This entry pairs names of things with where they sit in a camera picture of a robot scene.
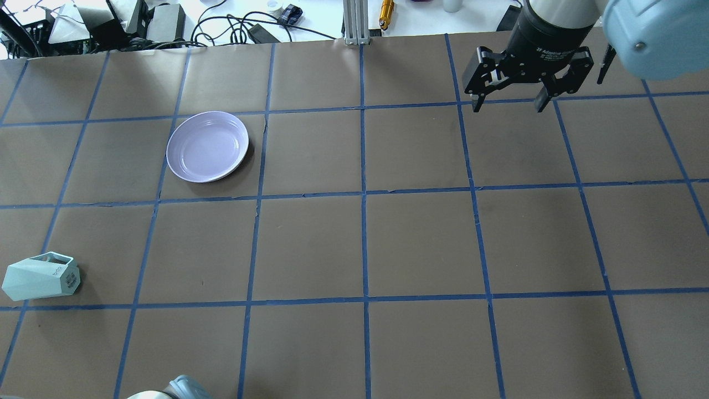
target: black cable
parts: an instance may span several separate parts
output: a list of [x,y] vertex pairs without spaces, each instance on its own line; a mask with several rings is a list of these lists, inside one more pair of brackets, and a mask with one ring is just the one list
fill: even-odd
[[332,36],[330,36],[330,35],[326,35],[326,34],[324,34],[324,33],[318,32],[318,31],[314,31],[313,29],[303,28],[303,27],[301,27],[301,26],[295,26],[295,25],[291,25],[291,24],[288,24],[288,23],[278,23],[278,22],[274,22],[274,21],[261,21],[261,20],[258,20],[258,19],[248,19],[248,18],[242,19],[242,18],[238,18],[238,17],[229,15],[229,16],[211,16],[211,17],[208,17],[208,18],[205,18],[205,19],[199,21],[199,22],[195,25],[194,30],[192,31],[192,35],[190,36],[191,40],[192,40],[192,41],[195,41],[195,36],[194,36],[194,35],[195,35],[195,33],[197,32],[197,29],[198,29],[198,28],[201,30],[200,25],[201,25],[202,23],[205,23],[205,22],[210,21],[210,20],[215,20],[215,19],[234,19],[234,20],[239,21],[239,22],[245,21],[245,22],[255,22],[255,23],[268,23],[268,24],[270,24],[270,25],[283,26],[284,28],[295,28],[295,29],[299,29],[299,30],[301,30],[301,31],[306,31],[306,32],[315,33],[315,34],[317,34],[317,35],[321,35],[321,36],[326,37],[326,38],[328,38],[328,39],[333,39],[333,40],[337,39],[337,38],[334,38],[334,37],[332,37]]
[[148,48],[153,49],[153,50],[159,50],[159,49],[165,48],[169,45],[192,45],[194,47],[207,47],[206,45],[204,45],[202,43],[196,43],[196,42],[193,42],[190,40],[176,40],[176,41],[172,41],[172,42],[158,43],[158,45],[151,45],[151,46],[148,46]]
[[[195,25],[195,28],[194,28],[194,30],[192,31],[192,35],[189,37],[189,40],[194,40],[194,31],[197,30],[197,26],[199,26],[200,21],[202,20],[202,17],[204,16],[204,14],[206,14],[207,11],[209,11],[209,10],[211,10],[211,9],[215,9],[215,8],[221,6],[221,5],[224,4],[224,3],[226,3],[226,0],[222,0],[221,3],[215,4],[215,5],[210,6],[210,7],[207,7],[204,11],[202,11],[202,13],[199,15],[199,18],[197,18],[197,25]],[[199,28],[199,31],[202,32],[202,33],[204,33],[204,31],[202,30],[202,27]]]
[[21,24],[20,21],[17,19],[17,17],[15,17],[15,14],[12,13],[12,11],[10,11],[10,9],[7,8],[7,6],[5,6],[4,4],[3,4],[3,8],[7,10],[7,14],[8,14],[12,19],[15,20],[15,22],[17,23],[17,26],[20,27],[20,29],[22,29],[22,31],[25,33],[25,35],[27,35],[27,38],[30,39],[30,41],[32,42],[32,44],[33,44],[34,47],[35,47],[35,50],[37,51],[37,57],[43,57],[44,55],[42,54],[42,50],[40,50],[40,47],[37,45],[37,43],[35,43],[35,41],[32,39],[32,37],[30,36],[30,34],[27,33],[27,30],[25,30],[24,26],[22,26],[22,24]]
[[27,7],[26,9],[22,10],[22,12],[26,13],[27,11],[30,11],[33,7],[39,6],[40,3],[42,3],[44,0],[39,0],[38,2],[32,4],[31,6]]
[[[276,22],[278,22],[278,18],[277,18],[277,17],[275,17],[275,16],[273,16],[273,15],[271,15],[271,14],[269,14],[269,13],[264,13],[264,12],[261,12],[261,11],[251,11],[251,12],[246,13],[246,15],[244,15],[243,18],[241,18],[242,21],[248,21],[248,20],[249,20],[249,19],[248,19],[248,18],[249,18],[249,15],[251,15],[251,14],[258,14],[258,15],[267,16],[267,17],[269,17],[269,18],[273,18]],[[291,31],[288,30],[288,26],[286,26],[287,24],[279,23],[279,25],[284,27],[284,29],[286,30],[286,33],[288,33],[288,40],[292,43],[292,42],[293,42],[293,36],[291,36]]]

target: grid square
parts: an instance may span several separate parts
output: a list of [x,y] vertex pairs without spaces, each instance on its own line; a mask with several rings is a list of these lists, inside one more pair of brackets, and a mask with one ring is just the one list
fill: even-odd
[[359,111],[271,115],[264,194],[360,191]]
[[85,119],[105,60],[104,54],[29,60],[5,123]]
[[112,397],[129,315],[129,310],[25,313],[3,393],[27,398]]
[[526,103],[489,104],[478,114],[465,110],[463,118],[477,186],[574,181],[553,111],[537,113]]
[[586,189],[615,289],[706,287],[709,236],[685,185]]
[[361,197],[261,203],[254,299],[362,296]]
[[[450,35],[450,45],[453,52],[453,60],[458,75],[460,93],[464,93],[468,82],[463,79],[463,72],[471,58],[478,62],[476,50],[479,46],[485,46],[496,53],[507,48],[511,32],[481,32],[481,33],[460,33]],[[645,88],[642,81],[628,72],[619,60],[613,63],[605,76],[603,84],[596,84],[596,78],[601,70],[601,60],[605,54],[608,41],[603,34],[602,28],[593,28],[588,33],[582,45],[588,46],[591,56],[596,61],[588,74],[581,88],[574,94],[563,94],[563,97],[577,96],[601,96],[616,94],[644,94]],[[501,91],[495,91],[488,95],[489,99],[533,99],[542,89],[541,84],[512,84]],[[531,104],[526,107],[534,110]]]
[[584,182],[681,179],[648,99],[560,102]]
[[111,53],[92,119],[173,115],[187,51]]
[[249,148],[238,168],[229,176],[209,183],[191,183],[177,177],[169,168],[165,170],[162,183],[161,199],[207,198],[207,197],[244,197],[257,195],[259,192],[259,173],[261,168],[261,147],[265,120],[263,115],[242,115],[241,122],[249,134]]
[[633,397],[606,296],[494,306],[508,398]]
[[455,106],[369,109],[367,189],[467,187]]
[[251,310],[244,399],[364,397],[362,304]]
[[280,43],[275,57],[271,109],[359,106],[359,46]]
[[170,124],[169,119],[89,124],[63,202],[154,200]]
[[648,80],[653,93],[705,92],[709,90],[709,70],[684,74],[670,80]]
[[655,104],[689,177],[709,177],[709,96],[657,97]]
[[[0,276],[5,276],[7,266],[42,253],[53,214],[54,208],[0,211]],[[14,302],[2,293],[0,306],[19,307],[22,302]]]
[[163,204],[141,302],[245,300],[256,201]]
[[193,48],[180,114],[266,109],[270,45]]
[[487,306],[372,303],[372,397],[499,398]]
[[494,292],[605,288],[577,189],[480,191],[478,207]]
[[138,310],[120,397],[186,374],[214,398],[236,398],[243,330],[243,307]]
[[20,312],[0,312],[0,364],[5,363],[19,317]]
[[643,398],[709,396],[709,295],[619,295],[623,334]]
[[56,203],[81,128],[0,128],[0,204]]
[[20,78],[22,69],[27,60],[5,60],[0,62],[0,117],[5,112],[10,101],[12,91],[15,90],[17,79]]
[[32,305],[132,303],[151,216],[152,206],[61,209],[49,249],[76,259],[82,284]]
[[367,105],[456,101],[444,37],[372,38],[364,47],[364,93]]
[[367,197],[369,294],[484,293],[469,192]]

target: cable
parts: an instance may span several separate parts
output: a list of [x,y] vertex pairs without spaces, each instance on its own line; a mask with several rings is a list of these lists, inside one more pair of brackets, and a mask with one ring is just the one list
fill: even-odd
[[[277,17],[275,17],[275,16],[273,16],[273,15],[271,15],[271,14],[269,14],[269,13],[264,13],[264,12],[261,12],[261,11],[251,11],[251,12],[246,13],[246,15],[244,15],[243,18],[241,18],[242,21],[249,21],[248,18],[249,18],[249,15],[251,15],[251,14],[258,14],[258,15],[267,16],[267,17],[269,17],[269,18],[274,19],[276,22],[278,22],[278,18],[277,18]],[[289,41],[292,43],[292,42],[293,42],[293,36],[291,36],[291,31],[288,30],[288,26],[286,26],[287,24],[283,24],[283,23],[278,23],[278,24],[279,24],[280,26],[283,26],[283,27],[284,27],[284,29],[286,30],[286,33],[288,33],[288,39],[289,39]]]
[[[210,6],[210,7],[207,7],[204,11],[202,11],[202,13],[199,14],[199,18],[197,18],[197,25],[195,26],[194,31],[197,29],[197,26],[199,26],[199,24],[200,24],[199,21],[202,20],[202,17],[204,16],[204,14],[207,13],[207,11],[209,11],[209,10],[211,10],[211,9],[215,9],[215,8],[221,6],[221,5],[224,4],[224,3],[226,3],[226,0],[222,0],[221,3],[215,4],[215,5]],[[192,35],[190,36],[190,40],[194,40],[194,31],[192,31]],[[202,32],[202,33],[204,33],[204,31],[202,30],[202,27],[199,28],[199,31]]]
[[202,23],[205,23],[205,22],[210,21],[210,20],[215,20],[215,19],[227,19],[227,20],[233,19],[233,20],[236,20],[237,22],[242,22],[242,21],[244,21],[244,22],[254,22],[254,23],[268,23],[268,24],[270,24],[270,25],[278,25],[278,26],[282,26],[282,27],[284,27],[284,28],[295,28],[295,29],[299,29],[299,30],[301,30],[301,31],[306,31],[306,32],[315,33],[315,34],[317,34],[317,35],[321,35],[321,36],[326,37],[326,38],[328,38],[328,39],[333,39],[333,40],[336,39],[336,38],[334,38],[334,37],[332,37],[332,36],[330,36],[330,35],[326,35],[326,34],[324,34],[324,33],[318,32],[318,31],[314,31],[313,29],[303,28],[303,27],[301,27],[301,26],[291,25],[291,24],[287,24],[287,23],[278,23],[278,22],[274,22],[274,21],[261,21],[261,20],[257,20],[257,19],[237,18],[237,17],[234,17],[234,16],[232,16],[232,15],[228,15],[228,16],[211,16],[211,17],[205,18],[205,19],[203,19],[203,20],[200,20],[200,21],[195,25],[194,30],[192,31],[192,35],[190,36],[190,39],[191,39],[192,41],[195,41],[195,40],[196,40],[196,32],[197,32],[197,29],[201,29],[200,25],[201,25]]
[[70,20],[72,20],[72,21],[74,21],[74,22],[76,22],[76,23],[80,23],[80,24],[82,24],[82,25],[86,25],[86,24],[83,23],[82,21],[78,21],[78,20],[76,20],[76,19],[74,19],[74,18],[72,18],[72,17],[70,17],[70,16],[68,16],[68,15],[60,14],[60,13],[56,12],[55,10],[49,9],[49,8],[47,8],[47,7],[44,7],[44,6],[34,6],[34,7],[37,7],[37,8],[39,8],[39,9],[47,10],[47,11],[49,11],[51,14],[56,15],[58,18],[70,19]]
[[184,40],[183,38],[176,38],[171,42],[154,42],[152,40],[144,38],[132,38],[128,41],[128,46],[124,48],[119,48],[119,51],[136,51],[136,50],[159,50],[169,46],[194,46],[194,47],[207,47],[203,43],[197,43],[191,40]]
[[30,11],[32,8],[37,7],[42,3],[44,0],[39,0],[38,2],[32,4],[31,6],[27,7],[26,9],[22,10],[22,12],[26,13],[27,11]]
[[7,10],[7,14],[8,14],[12,19],[15,20],[15,22],[17,23],[17,26],[19,26],[19,27],[22,29],[22,31],[27,35],[27,38],[29,38],[30,41],[32,42],[32,44],[35,46],[35,50],[37,50],[37,56],[38,56],[38,57],[43,57],[44,55],[42,54],[42,50],[40,50],[40,46],[38,46],[37,43],[36,43],[36,42],[32,39],[32,37],[30,36],[30,34],[27,33],[27,31],[25,30],[25,28],[22,26],[22,23],[20,23],[20,21],[17,19],[17,17],[15,17],[15,14],[12,13],[12,11],[10,11],[10,9],[7,8],[7,6],[5,6],[4,4],[3,4],[3,8]]

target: black device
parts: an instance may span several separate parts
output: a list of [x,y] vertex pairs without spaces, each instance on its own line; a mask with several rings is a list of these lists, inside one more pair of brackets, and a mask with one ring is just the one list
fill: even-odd
[[171,42],[184,35],[184,10],[179,4],[165,4],[153,10],[147,27],[147,39],[153,42]]
[[281,41],[276,39],[269,31],[267,31],[260,24],[256,24],[249,28],[249,37],[256,44],[261,43],[280,43]]
[[74,0],[86,29],[102,48],[120,48],[130,36],[108,0]]
[[[464,91],[473,98],[478,112],[486,95],[512,83],[538,83],[544,87],[535,98],[541,112],[553,97],[575,93],[593,67],[588,47],[580,47],[593,25],[560,28],[541,19],[524,0],[521,14],[502,53],[478,47],[463,74]],[[563,77],[556,77],[568,67]]]
[[278,17],[278,23],[281,25],[295,25],[296,22],[303,16],[303,9],[289,4],[283,13]]
[[522,7],[509,6],[507,11],[505,11],[505,15],[502,16],[502,20],[500,20],[500,23],[497,25],[497,31],[504,32],[513,30],[521,12]]
[[[22,58],[57,54],[49,44],[49,37],[55,19],[48,10],[45,10],[43,17],[24,23],[22,26],[17,26],[12,18],[10,18],[10,22],[14,25],[11,30],[6,30],[3,25],[2,29],[7,34],[0,32],[0,43],[5,46],[9,55],[14,58]],[[17,28],[24,31],[25,34],[22,34]]]

